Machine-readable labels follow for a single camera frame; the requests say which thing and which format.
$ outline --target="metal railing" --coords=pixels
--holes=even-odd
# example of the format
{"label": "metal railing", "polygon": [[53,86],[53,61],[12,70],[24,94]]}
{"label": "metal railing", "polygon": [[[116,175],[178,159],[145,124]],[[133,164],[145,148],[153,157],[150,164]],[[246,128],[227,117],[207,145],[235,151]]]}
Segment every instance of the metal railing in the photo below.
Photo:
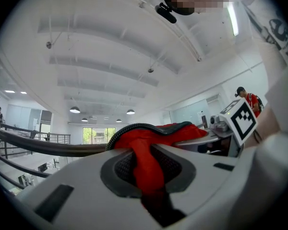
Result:
{"label": "metal railing", "polygon": [[[85,157],[105,151],[106,144],[71,145],[70,137],[71,135],[43,133],[1,124],[0,144],[4,146],[0,147],[0,160],[25,173],[47,178],[50,174],[25,168],[8,160],[8,158],[11,158],[12,155],[33,154],[35,152],[53,156]],[[22,149],[23,151],[7,152],[12,149]],[[0,172],[0,177],[20,189],[25,188],[24,185],[12,180],[2,172]]]}

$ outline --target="window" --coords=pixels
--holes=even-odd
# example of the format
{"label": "window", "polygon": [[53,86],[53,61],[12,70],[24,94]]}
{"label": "window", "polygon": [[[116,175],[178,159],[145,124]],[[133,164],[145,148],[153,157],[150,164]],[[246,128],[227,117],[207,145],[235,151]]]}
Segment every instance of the window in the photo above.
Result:
{"label": "window", "polygon": [[115,128],[83,128],[83,144],[108,143],[115,132]]}

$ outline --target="fluorescent light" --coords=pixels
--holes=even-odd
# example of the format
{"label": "fluorescent light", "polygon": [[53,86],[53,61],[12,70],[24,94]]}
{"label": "fluorescent light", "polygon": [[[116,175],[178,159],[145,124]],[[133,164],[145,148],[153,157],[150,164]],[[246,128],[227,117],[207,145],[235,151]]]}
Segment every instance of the fluorescent light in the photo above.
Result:
{"label": "fluorescent light", "polygon": [[237,17],[236,17],[236,13],[234,10],[233,2],[229,3],[227,9],[229,12],[229,16],[230,16],[230,20],[231,20],[231,24],[232,24],[232,29],[234,31],[234,36],[237,36],[239,34],[239,29],[238,29]]}
{"label": "fluorescent light", "polygon": [[131,115],[131,114],[135,114],[135,111],[132,110],[132,109],[129,109],[129,110],[127,111],[127,114],[129,114],[129,115]]}
{"label": "fluorescent light", "polygon": [[80,113],[79,108],[76,107],[76,106],[73,106],[69,111],[70,111],[71,113]]}

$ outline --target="backpack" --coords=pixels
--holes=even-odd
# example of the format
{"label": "backpack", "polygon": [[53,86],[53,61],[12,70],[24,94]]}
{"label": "backpack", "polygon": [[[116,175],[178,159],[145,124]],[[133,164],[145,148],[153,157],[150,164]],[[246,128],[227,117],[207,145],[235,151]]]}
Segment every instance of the backpack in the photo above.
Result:
{"label": "backpack", "polygon": [[[264,109],[264,104],[262,102],[262,100],[256,95],[256,98],[258,100],[258,107],[259,107],[259,112],[262,112]],[[252,93],[249,94],[249,100],[252,103]]]}

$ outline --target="black rubber pad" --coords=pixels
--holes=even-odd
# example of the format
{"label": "black rubber pad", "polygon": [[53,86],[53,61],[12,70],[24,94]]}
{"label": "black rubber pad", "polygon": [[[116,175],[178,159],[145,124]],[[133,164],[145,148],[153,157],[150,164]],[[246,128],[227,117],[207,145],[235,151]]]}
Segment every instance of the black rubber pad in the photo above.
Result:
{"label": "black rubber pad", "polygon": [[222,170],[226,170],[226,171],[233,171],[233,169],[235,168],[235,166],[224,164],[224,163],[216,163],[213,166],[220,168]]}
{"label": "black rubber pad", "polygon": [[71,195],[73,187],[68,185],[59,185],[35,210],[40,217],[46,221],[52,222],[60,209]]}

